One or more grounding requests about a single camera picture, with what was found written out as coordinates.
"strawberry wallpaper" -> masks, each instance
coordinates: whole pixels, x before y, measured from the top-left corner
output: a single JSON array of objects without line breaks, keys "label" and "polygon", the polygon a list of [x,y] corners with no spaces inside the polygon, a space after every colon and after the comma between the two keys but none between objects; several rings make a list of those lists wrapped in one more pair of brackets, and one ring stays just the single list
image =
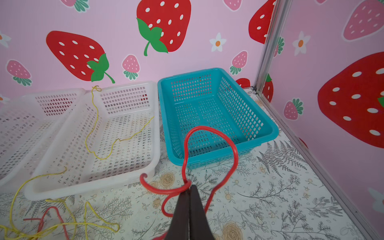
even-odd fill
[{"label": "strawberry wallpaper", "polygon": [[383,0],[293,0],[263,89],[382,237],[383,26]]},{"label": "strawberry wallpaper", "polygon": [[12,101],[214,67],[252,86],[274,2],[2,1],[0,94]]}]

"yellow string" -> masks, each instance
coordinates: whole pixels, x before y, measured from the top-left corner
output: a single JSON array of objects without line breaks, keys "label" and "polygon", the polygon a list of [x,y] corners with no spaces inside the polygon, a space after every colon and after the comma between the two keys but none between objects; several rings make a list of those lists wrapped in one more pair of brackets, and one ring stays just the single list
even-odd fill
[{"label": "yellow string", "polygon": [[[13,200],[12,200],[12,203],[11,203],[11,209],[10,209],[10,212],[9,212],[9,223],[10,223],[12,228],[6,227],[4,225],[0,225],[0,228],[4,229],[4,239],[5,240],[18,240],[18,239],[21,239],[21,238],[29,238],[30,240],[35,240],[35,239],[38,239],[38,238],[43,238],[43,237],[48,236],[50,233],[52,233],[54,230],[56,230],[59,226],[63,226],[63,225],[75,225],[75,230],[74,230],[74,234],[72,236],[72,239],[74,239],[74,236],[76,234],[76,227],[77,227],[77,225],[84,225],[85,229],[86,229],[86,227],[88,225],[96,226],[96,227],[100,227],[100,228],[105,228],[105,229],[111,230],[114,233],[117,233],[120,230],[120,226],[119,226],[118,223],[107,222],[101,216],[99,216],[96,213],[96,211],[93,209],[93,207],[92,207],[92,205],[91,205],[91,203],[89,201],[87,201],[85,203],[85,205],[84,205],[84,208],[85,208],[84,222],[76,222],[75,216],[69,210],[67,204],[65,203],[66,198],[65,199],[56,199],[56,200],[47,199],[46,201],[47,202],[62,202],[62,203],[64,203],[65,208],[70,213],[70,215],[73,218],[74,222],[59,223],[59,224],[53,225],[53,226],[51,226],[51,227],[49,227],[49,228],[47,228],[45,230],[42,230],[42,231],[40,231],[40,232],[38,232],[36,234],[26,234],[26,233],[23,233],[23,232],[21,232],[20,230],[18,230],[16,228],[16,226],[13,224],[13,220],[12,220],[13,206],[15,204],[17,195],[19,194],[20,190],[24,187],[24,185],[27,184],[28,182],[32,181],[33,179],[36,179],[36,178],[39,178],[39,177],[51,176],[51,175],[60,175],[60,174],[65,173],[66,171],[67,171],[67,168],[65,167],[65,170],[62,171],[62,172],[59,172],[59,173],[49,173],[49,174],[39,175],[39,176],[36,176],[36,177],[33,177],[33,178],[29,179],[28,181],[23,183],[23,185],[21,185],[21,187],[17,190],[15,196],[13,197]],[[111,227],[101,226],[101,225],[98,225],[98,224],[95,224],[95,223],[86,222],[85,216],[86,216],[86,213],[87,213],[87,205],[89,205],[89,207],[91,208],[92,212],[96,215],[96,217],[98,217],[100,220],[102,220],[107,225],[116,225],[117,226],[117,230],[114,230]],[[15,237],[15,238],[8,237],[8,232],[15,233],[17,237]],[[88,240],[88,232],[87,231],[85,231],[85,238]]]},{"label": "yellow string", "polygon": [[111,152],[110,152],[110,154],[109,154],[106,158],[100,158],[100,157],[98,157],[98,156],[96,155],[96,153],[95,153],[94,151],[89,150],[89,148],[88,148],[88,144],[87,144],[88,137],[89,137],[89,136],[93,133],[93,131],[95,130],[97,121],[99,120],[99,109],[96,107],[96,105],[95,105],[95,103],[94,103],[94,101],[93,101],[93,98],[94,98],[93,90],[94,90],[94,89],[96,89],[96,91],[98,91],[98,92],[101,92],[101,88],[99,88],[99,86],[96,85],[96,86],[94,86],[94,87],[92,88],[92,91],[91,91],[91,93],[92,93],[92,104],[93,104],[93,106],[96,108],[96,111],[97,111],[97,118],[96,118],[96,122],[95,122],[95,124],[94,124],[94,126],[93,126],[92,131],[88,134],[87,138],[85,139],[85,146],[86,146],[88,152],[93,153],[93,155],[95,155],[96,158],[98,158],[98,159],[100,159],[100,160],[105,160],[105,159],[107,159],[107,158],[109,158],[109,157],[111,156],[112,151],[113,151],[113,146],[115,145],[115,143],[116,143],[117,141],[122,142],[122,141],[125,141],[125,140],[130,140],[130,139],[132,139],[134,136],[136,136],[137,134],[141,133],[141,132],[144,130],[144,128],[145,128],[145,127],[152,121],[152,119],[153,119],[155,116],[153,116],[153,117],[149,120],[149,122],[147,122],[147,124],[145,124],[144,127],[143,127],[139,132],[133,134],[130,138],[126,138],[126,139],[123,139],[123,140],[120,140],[119,138],[116,139],[116,140],[113,142],[113,144],[112,144],[112,148],[111,148]]}]

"red rope loop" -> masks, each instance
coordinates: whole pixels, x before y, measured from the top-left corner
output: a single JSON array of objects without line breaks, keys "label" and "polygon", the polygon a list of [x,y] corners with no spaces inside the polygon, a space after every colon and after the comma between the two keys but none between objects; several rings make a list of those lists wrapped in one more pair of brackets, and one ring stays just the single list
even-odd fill
[{"label": "red rope loop", "polygon": [[[232,148],[233,158],[234,158],[233,166],[231,167],[231,169],[229,170],[229,172],[227,173],[225,178],[212,189],[212,192],[209,195],[207,204],[205,205],[205,208],[204,208],[205,213],[207,213],[207,211],[209,209],[209,206],[211,205],[211,202],[212,202],[212,199],[213,199],[213,197],[215,195],[215,192],[228,182],[228,180],[230,179],[231,175],[236,171],[236,168],[238,166],[239,156],[238,156],[238,152],[237,152],[237,147],[236,147],[236,145],[233,143],[233,141],[229,137],[227,137],[224,133],[220,132],[219,130],[216,130],[214,128],[207,127],[207,126],[198,126],[198,127],[192,128],[187,133],[187,135],[185,136],[185,140],[184,140],[184,163],[183,163],[183,167],[181,168],[181,176],[182,176],[183,181],[184,181],[184,185],[183,186],[181,186],[179,188],[176,188],[176,189],[157,189],[157,188],[149,185],[144,180],[144,178],[147,178],[147,174],[143,173],[143,174],[140,175],[140,182],[148,191],[156,193],[156,194],[168,195],[168,197],[164,200],[163,204],[161,205],[161,211],[167,217],[173,217],[173,214],[169,214],[169,213],[167,213],[165,211],[165,205],[168,202],[168,200],[173,198],[173,197],[175,197],[175,196],[177,196],[177,195],[179,195],[180,193],[186,191],[192,185],[191,180],[188,180],[187,176],[185,174],[185,171],[186,171],[186,168],[187,168],[187,162],[188,162],[188,140],[189,140],[189,138],[191,137],[191,135],[194,132],[200,131],[200,130],[212,132],[212,133],[217,134],[220,137],[222,137],[229,144],[229,146]],[[167,234],[167,232],[164,233],[160,237],[154,238],[153,240],[164,239],[166,234]]]}]

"red rope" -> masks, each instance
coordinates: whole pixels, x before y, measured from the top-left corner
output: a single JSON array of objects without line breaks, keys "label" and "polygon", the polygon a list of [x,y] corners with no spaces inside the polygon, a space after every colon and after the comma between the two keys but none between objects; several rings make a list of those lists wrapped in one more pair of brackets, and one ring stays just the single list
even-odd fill
[{"label": "red rope", "polygon": [[[150,192],[153,192],[153,193],[156,193],[156,194],[161,194],[161,195],[168,195],[168,197],[164,200],[163,204],[161,205],[161,211],[163,212],[163,214],[167,217],[173,217],[173,214],[169,214],[165,211],[165,205],[166,203],[168,202],[169,199],[179,195],[180,193],[186,191],[187,189],[190,188],[190,186],[192,185],[192,182],[191,180],[188,180],[187,179],[187,176],[185,174],[185,171],[186,171],[186,168],[187,168],[187,162],[188,162],[188,140],[189,138],[191,137],[191,135],[196,132],[196,131],[200,131],[200,130],[205,130],[205,131],[208,131],[208,132],[212,132],[214,134],[217,134],[219,135],[220,137],[222,137],[224,140],[226,140],[226,142],[229,144],[229,146],[232,148],[232,151],[233,151],[233,157],[234,157],[234,161],[233,161],[233,166],[232,168],[229,170],[229,172],[227,173],[227,175],[225,176],[225,178],[219,183],[217,184],[213,189],[212,189],[212,192],[211,194],[209,195],[209,198],[208,198],[208,201],[207,201],[207,204],[205,205],[205,213],[207,213],[208,209],[209,209],[209,206],[211,205],[211,202],[212,202],[212,199],[215,195],[215,192],[220,189],[222,186],[224,186],[229,178],[231,177],[231,175],[236,171],[236,168],[237,168],[237,165],[238,165],[238,161],[239,161],[239,156],[238,156],[238,152],[237,152],[237,148],[236,148],[236,145],[233,143],[233,141],[227,137],[224,133],[220,132],[219,130],[216,130],[214,128],[211,128],[211,127],[207,127],[207,126],[198,126],[198,127],[194,127],[193,129],[191,129],[187,135],[185,136],[185,140],[184,140],[184,163],[183,163],[183,167],[181,169],[181,176],[183,178],[183,181],[184,181],[184,185],[182,187],[179,187],[179,188],[176,188],[176,189],[157,189],[151,185],[149,185],[145,180],[144,178],[147,178],[147,174],[143,173],[140,175],[140,182],[141,184]],[[167,235],[167,232],[165,232],[163,235],[159,236],[159,237],[156,237],[154,238],[153,240],[162,240],[165,238],[165,236]]]},{"label": "red rope", "polygon": [[[28,221],[28,220],[39,220],[40,223],[39,223],[39,227],[37,228],[37,232],[40,232],[40,231],[43,229],[43,227],[44,227],[44,217],[45,217],[45,215],[48,213],[48,211],[49,211],[50,209],[55,209],[55,210],[56,210],[57,217],[59,218],[60,222],[61,222],[61,223],[64,223],[63,219],[62,219],[61,216],[60,216],[59,209],[57,209],[57,207],[55,207],[55,206],[52,206],[52,207],[47,208],[47,209],[45,210],[45,212],[44,212],[42,218],[25,218],[25,219],[23,219],[23,220],[24,220],[24,221]],[[63,229],[64,229],[65,238],[66,238],[67,240],[70,240],[70,237],[68,236],[68,232],[67,232],[67,229],[66,229],[65,225],[63,225]]]}]

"red strawberry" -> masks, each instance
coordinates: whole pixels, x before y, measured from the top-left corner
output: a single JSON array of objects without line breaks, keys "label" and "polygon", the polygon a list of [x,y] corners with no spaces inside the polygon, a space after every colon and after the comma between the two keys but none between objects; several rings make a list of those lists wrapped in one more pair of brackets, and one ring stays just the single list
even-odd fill
[{"label": "red strawberry", "polygon": [[17,81],[18,84],[24,86],[30,86],[32,81],[30,80],[31,74],[28,70],[18,61],[9,60],[7,64],[7,71],[13,76],[13,79]]},{"label": "red strawberry", "polygon": [[365,0],[352,12],[344,27],[343,39],[355,41],[371,36],[384,26],[384,1]]},{"label": "red strawberry", "polygon": [[284,109],[284,116],[286,119],[297,120],[299,114],[303,114],[304,107],[302,107],[302,105],[303,102],[300,102],[300,99],[293,99],[292,101],[287,102]]},{"label": "red strawberry", "polygon": [[109,68],[104,49],[96,41],[85,36],[51,31],[47,45],[60,62],[76,77],[84,81],[100,81]]},{"label": "red strawberry", "polygon": [[276,57],[278,54],[279,55],[281,54],[281,52],[283,51],[284,45],[285,45],[284,38],[279,37],[279,41],[277,42],[275,54],[273,55],[273,57]]},{"label": "red strawberry", "polygon": [[308,148],[307,144],[301,138],[299,138],[299,139]]},{"label": "red strawberry", "polygon": [[223,0],[227,8],[229,8],[233,12],[239,10],[241,6],[241,1],[242,0]]},{"label": "red strawberry", "polygon": [[129,78],[129,80],[135,80],[137,78],[140,65],[135,55],[128,55],[122,62],[122,67],[125,70],[125,77]]},{"label": "red strawberry", "polygon": [[241,69],[247,64],[248,52],[242,51],[232,60],[232,66],[229,68],[232,75],[237,75]]},{"label": "red strawberry", "polygon": [[327,0],[314,0],[318,5],[325,3]]},{"label": "red strawberry", "polygon": [[61,0],[62,3],[68,7],[74,7],[78,12],[86,12],[89,8],[88,0]]},{"label": "red strawberry", "polygon": [[276,0],[268,0],[249,21],[249,36],[259,43],[265,43],[275,2]]},{"label": "red strawberry", "polygon": [[384,52],[366,56],[326,82],[322,113],[352,136],[384,148]]},{"label": "red strawberry", "polygon": [[237,84],[240,85],[242,88],[247,88],[251,86],[251,82],[249,81],[248,78],[239,78],[236,80]]},{"label": "red strawberry", "polygon": [[182,45],[191,15],[189,0],[142,0],[137,6],[137,22],[143,38],[158,52],[173,52]]},{"label": "red strawberry", "polygon": [[269,74],[267,75],[266,80],[265,80],[265,85],[264,85],[264,88],[263,88],[263,95],[266,97],[268,102],[272,101],[272,97],[273,97],[273,83],[272,83],[272,78],[271,78],[271,76]]}]

